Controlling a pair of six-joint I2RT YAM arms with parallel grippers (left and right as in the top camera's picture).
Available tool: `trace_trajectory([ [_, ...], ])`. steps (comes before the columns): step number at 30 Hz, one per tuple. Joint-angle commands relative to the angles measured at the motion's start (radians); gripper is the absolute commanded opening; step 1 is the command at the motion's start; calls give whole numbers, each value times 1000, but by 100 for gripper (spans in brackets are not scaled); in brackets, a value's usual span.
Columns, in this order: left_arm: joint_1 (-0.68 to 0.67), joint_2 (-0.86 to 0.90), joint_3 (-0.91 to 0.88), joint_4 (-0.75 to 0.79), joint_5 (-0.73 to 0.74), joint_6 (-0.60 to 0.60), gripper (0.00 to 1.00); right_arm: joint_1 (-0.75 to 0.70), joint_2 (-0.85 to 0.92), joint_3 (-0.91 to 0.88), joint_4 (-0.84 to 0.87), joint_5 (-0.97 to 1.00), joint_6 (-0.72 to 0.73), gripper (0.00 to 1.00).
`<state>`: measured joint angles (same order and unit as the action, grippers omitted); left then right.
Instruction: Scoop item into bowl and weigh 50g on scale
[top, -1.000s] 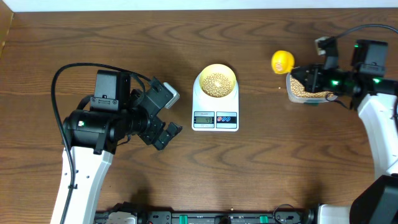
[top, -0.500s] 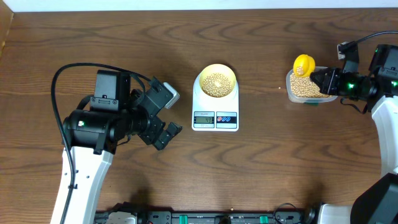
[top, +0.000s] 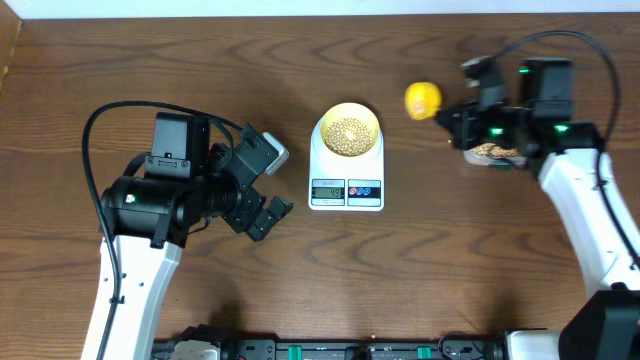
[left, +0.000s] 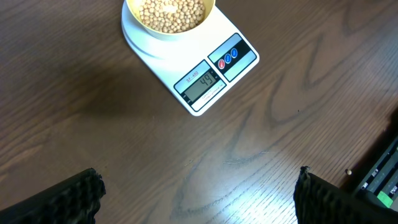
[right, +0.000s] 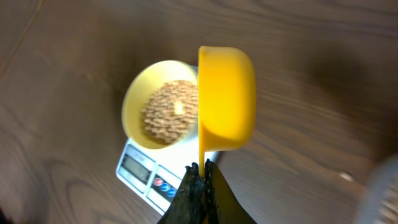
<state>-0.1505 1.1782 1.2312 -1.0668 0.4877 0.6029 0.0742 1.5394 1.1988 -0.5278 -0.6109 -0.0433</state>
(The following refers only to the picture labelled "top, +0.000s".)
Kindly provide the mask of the yellow measuring scoop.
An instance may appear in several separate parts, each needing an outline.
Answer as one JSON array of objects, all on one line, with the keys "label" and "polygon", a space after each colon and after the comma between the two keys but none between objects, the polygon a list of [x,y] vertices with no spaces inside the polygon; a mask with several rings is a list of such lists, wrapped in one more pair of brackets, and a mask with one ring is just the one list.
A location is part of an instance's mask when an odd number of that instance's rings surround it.
[{"label": "yellow measuring scoop", "polygon": [[440,110],[442,94],[434,83],[412,83],[405,91],[404,105],[412,120],[426,120],[434,117]]}]

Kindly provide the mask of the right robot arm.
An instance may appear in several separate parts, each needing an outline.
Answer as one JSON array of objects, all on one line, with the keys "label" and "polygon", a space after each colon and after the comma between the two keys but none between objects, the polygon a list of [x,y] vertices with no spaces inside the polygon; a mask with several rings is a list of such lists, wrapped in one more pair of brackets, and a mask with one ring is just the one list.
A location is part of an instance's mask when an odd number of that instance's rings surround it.
[{"label": "right robot arm", "polygon": [[578,259],[587,301],[560,331],[514,330],[502,359],[636,359],[639,356],[639,229],[617,187],[604,139],[573,120],[573,66],[566,58],[523,61],[509,105],[497,60],[463,64],[478,97],[441,110],[456,149],[493,143],[516,150],[559,213]]}]

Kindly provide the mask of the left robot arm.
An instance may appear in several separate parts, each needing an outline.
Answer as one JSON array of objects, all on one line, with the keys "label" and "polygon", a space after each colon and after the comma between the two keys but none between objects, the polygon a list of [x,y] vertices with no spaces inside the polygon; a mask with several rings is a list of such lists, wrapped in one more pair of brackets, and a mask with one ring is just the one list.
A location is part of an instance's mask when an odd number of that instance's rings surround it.
[{"label": "left robot arm", "polygon": [[202,118],[161,121],[152,152],[99,196],[100,282],[83,358],[150,358],[167,289],[199,222],[220,217],[259,242],[292,210],[253,186],[286,161],[287,149],[251,126],[238,144],[210,144],[210,127]]}]

